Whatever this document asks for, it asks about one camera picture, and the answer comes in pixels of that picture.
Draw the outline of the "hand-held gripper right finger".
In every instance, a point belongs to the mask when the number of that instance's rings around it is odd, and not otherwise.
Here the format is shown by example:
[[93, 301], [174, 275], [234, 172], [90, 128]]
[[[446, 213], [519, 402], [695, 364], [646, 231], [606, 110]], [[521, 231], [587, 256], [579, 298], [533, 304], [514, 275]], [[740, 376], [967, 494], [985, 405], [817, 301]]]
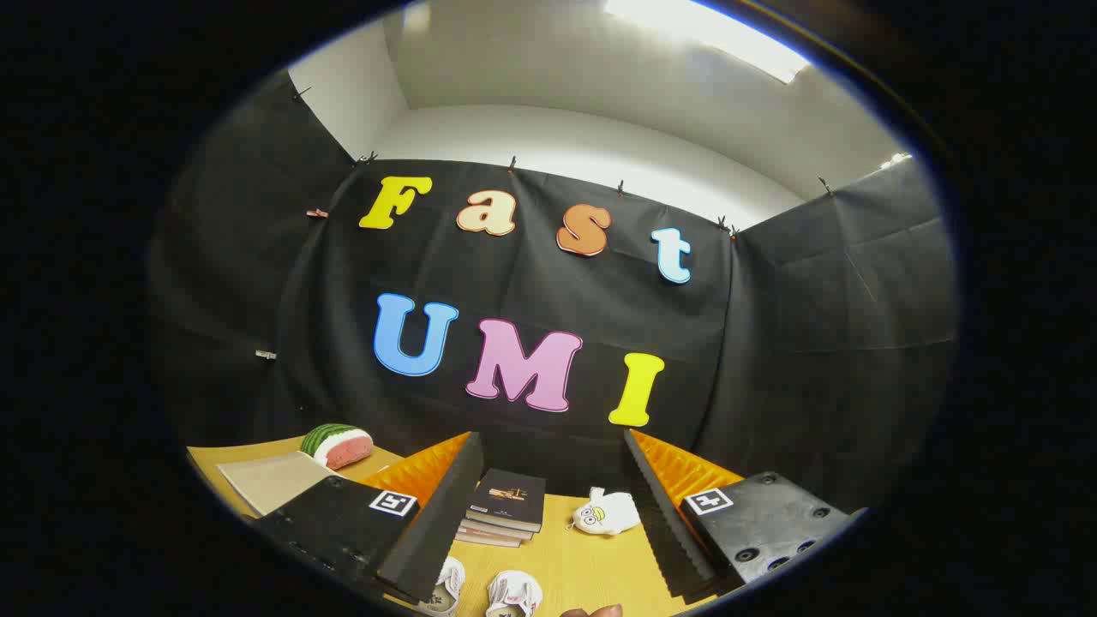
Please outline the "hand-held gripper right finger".
[[688, 604], [760, 585], [866, 516], [774, 471], [738, 476], [631, 428], [624, 442], [653, 554], [669, 593]]

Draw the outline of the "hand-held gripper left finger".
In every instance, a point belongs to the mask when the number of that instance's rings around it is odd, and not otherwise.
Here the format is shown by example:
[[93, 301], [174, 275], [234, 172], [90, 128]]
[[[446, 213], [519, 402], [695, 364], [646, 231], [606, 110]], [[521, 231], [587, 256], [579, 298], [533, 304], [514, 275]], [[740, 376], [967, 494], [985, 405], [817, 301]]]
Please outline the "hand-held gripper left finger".
[[364, 481], [326, 476], [252, 524], [306, 566], [371, 601], [426, 602], [483, 472], [478, 431]]

